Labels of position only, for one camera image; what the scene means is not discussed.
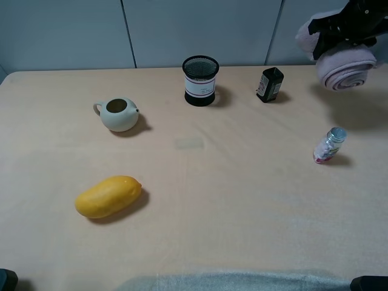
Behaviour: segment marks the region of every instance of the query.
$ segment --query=pink towel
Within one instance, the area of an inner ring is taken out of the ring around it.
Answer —
[[[313,51],[319,38],[319,33],[309,35],[308,27],[311,20],[338,12],[339,10],[335,10],[315,14],[299,29],[296,42],[311,60],[313,60]],[[375,66],[376,58],[365,45],[354,47],[346,42],[323,53],[316,62],[320,83],[333,91],[363,85],[366,82],[368,70]]]

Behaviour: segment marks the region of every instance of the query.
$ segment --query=yellow mango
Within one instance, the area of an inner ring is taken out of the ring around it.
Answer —
[[[113,176],[80,194],[75,208],[88,218],[103,218],[129,206],[140,193],[141,184],[135,178]]]

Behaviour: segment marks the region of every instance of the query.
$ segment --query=beige tablecloth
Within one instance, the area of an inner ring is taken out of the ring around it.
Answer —
[[[218,101],[185,102],[181,69],[13,73],[0,86],[0,267],[33,290],[113,290],[137,276],[388,270],[388,67],[345,93],[312,66],[283,66],[278,100],[256,96],[265,67],[224,67]],[[108,131],[95,101],[141,112]],[[333,126],[349,137],[317,165]],[[89,221],[75,198],[130,175],[142,198]]]

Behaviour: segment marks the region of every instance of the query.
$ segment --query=teapot handle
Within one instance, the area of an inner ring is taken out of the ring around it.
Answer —
[[[94,103],[94,105],[93,105],[93,109],[94,109],[94,111],[96,112],[96,114],[97,114],[98,116],[99,116],[100,112],[99,112],[99,110],[98,110],[98,108],[97,108],[97,105],[102,106],[102,104],[103,104],[103,102],[96,102],[96,103]]]

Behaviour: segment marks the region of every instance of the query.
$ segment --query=teapot opening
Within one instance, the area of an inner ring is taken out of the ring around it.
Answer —
[[[107,104],[107,110],[111,113],[119,113],[127,108],[127,101],[123,99],[114,99]]]

